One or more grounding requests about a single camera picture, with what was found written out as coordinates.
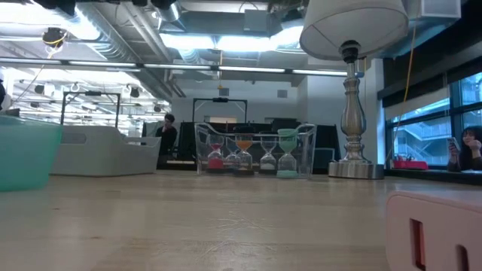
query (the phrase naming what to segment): white lampshade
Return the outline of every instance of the white lampshade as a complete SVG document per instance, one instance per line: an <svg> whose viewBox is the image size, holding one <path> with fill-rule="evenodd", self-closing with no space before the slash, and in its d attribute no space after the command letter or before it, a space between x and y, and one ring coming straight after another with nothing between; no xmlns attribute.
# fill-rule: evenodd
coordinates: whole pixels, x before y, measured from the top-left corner
<svg viewBox="0 0 482 271"><path fill-rule="evenodd" d="M300 45L315 58L340 60L340 46L357 41L358 57L363 57L404 37L407 30L401 0L312 0Z"/></svg>

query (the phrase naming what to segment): window sill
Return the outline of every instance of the window sill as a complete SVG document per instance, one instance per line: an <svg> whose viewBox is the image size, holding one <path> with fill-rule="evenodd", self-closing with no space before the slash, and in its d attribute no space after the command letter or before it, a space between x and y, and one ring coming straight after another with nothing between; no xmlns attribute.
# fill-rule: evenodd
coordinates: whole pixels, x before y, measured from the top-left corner
<svg viewBox="0 0 482 271"><path fill-rule="evenodd" d="M407 170L386 169L385 176L416 178L430 181L442 181L454 184L471 184L482 186L482 175L477 173L448 172L447 170Z"/></svg>

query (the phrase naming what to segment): silver lamp base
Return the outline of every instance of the silver lamp base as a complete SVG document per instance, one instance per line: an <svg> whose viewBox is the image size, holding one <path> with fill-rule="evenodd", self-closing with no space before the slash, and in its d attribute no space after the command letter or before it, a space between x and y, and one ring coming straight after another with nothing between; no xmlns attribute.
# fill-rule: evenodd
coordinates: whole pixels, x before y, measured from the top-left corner
<svg viewBox="0 0 482 271"><path fill-rule="evenodd" d="M354 178L380 180L385 177L383 165L372 163L333 162L328 167L328 176L335 178Z"/></svg>

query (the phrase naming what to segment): lamp stem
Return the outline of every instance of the lamp stem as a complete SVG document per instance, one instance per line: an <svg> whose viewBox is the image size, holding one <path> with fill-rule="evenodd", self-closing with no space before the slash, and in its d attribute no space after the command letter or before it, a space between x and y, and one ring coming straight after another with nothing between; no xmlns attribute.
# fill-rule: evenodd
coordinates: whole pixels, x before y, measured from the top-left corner
<svg viewBox="0 0 482 271"><path fill-rule="evenodd" d="M367 121L358 97L360 80L355 76L355 63L348 63L348 78L344 81L346 107L341 119L341 130L346 135L346 156L341 163L371 163L363 156L362 134L367 129Z"/></svg>

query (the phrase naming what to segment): table lamp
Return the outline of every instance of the table lamp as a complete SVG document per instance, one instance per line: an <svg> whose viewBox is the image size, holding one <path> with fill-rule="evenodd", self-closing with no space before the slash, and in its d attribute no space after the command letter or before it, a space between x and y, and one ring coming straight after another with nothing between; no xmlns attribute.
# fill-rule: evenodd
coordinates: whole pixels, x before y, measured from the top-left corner
<svg viewBox="0 0 482 271"><path fill-rule="evenodd" d="M348 65L346 107L341 130L346 135L346 156L330 163L328 175L339 178L383 178L383 165L363 156L366 119L358 97L360 80L355 61L404 37L408 17L401 0L312 0L307 8L300 45L310 56L343 60Z"/></svg>

